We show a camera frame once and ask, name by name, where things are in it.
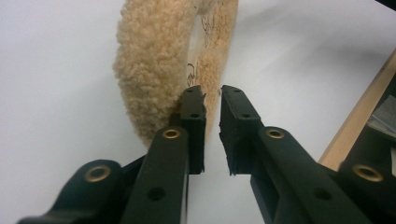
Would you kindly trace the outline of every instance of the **plush toy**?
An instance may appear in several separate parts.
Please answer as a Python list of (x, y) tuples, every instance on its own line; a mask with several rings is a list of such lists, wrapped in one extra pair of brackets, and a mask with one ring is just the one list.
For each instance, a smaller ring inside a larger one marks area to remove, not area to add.
[(181, 93), (201, 85), (206, 133), (219, 98), (237, 0), (127, 0), (114, 63), (121, 95), (137, 134), (148, 146), (177, 112)]

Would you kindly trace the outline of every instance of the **black object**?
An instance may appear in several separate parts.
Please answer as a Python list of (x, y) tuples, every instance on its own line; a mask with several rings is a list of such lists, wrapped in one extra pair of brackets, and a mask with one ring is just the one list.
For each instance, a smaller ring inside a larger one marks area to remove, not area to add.
[[(186, 223), (189, 175), (205, 168), (204, 99), (199, 86), (186, 89), (180, 114), (156, 133), (145, 157), (123, 168), (87, 163), (47, 214), (19, 223)], [(366, 149), (352, 149), (336, 173), (315, 163), (287, 131), (265, 127), (246, 95), (230, 86), (222, 87), (220, 128), (230, 174), (251, 174), (266, 224), (396, 223), (389, 157), (370, 150), (389, 146), (380, 138), (354, 146)]]

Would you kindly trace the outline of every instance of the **wooden strip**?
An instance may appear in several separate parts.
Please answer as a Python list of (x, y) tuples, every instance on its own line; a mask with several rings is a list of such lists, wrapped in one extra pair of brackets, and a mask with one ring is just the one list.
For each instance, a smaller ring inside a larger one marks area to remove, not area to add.
[(346, 118), (341, 129), (324, 151), (319, 160), (320, 164), (334, 171), (338, 170), (339, 164), (347, 157), (350, 149), (352, 149), (395, 73), (396, 49), (392, 52), (381, 70), (379, 70), (370, 86)]

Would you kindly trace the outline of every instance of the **fuzzy beige fabric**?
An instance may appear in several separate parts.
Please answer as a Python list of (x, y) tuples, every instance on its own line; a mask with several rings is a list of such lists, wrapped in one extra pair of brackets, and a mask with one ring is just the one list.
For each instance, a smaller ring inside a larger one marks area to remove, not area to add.
[(127, 0), (114, 63), (121, 95), (137, 134), (148, 146), (179, 108), (181, 93), (201, 85), (206, 130), (219, 98), (237, 0)]

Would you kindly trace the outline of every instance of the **white table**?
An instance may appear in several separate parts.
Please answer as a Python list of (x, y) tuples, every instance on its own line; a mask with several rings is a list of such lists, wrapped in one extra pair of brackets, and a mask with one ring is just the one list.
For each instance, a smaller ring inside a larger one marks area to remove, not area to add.
[[(111, 69), (122, 4), (0, 3), (0, 223), (45, 213), (88, 161), (146, 153)], [(222, 83), (317, 160), (395, 47), (396, 12), (374, 0), (241, 0)], [(189, 224), (263, 223), (218, 132), (191, 176)]]

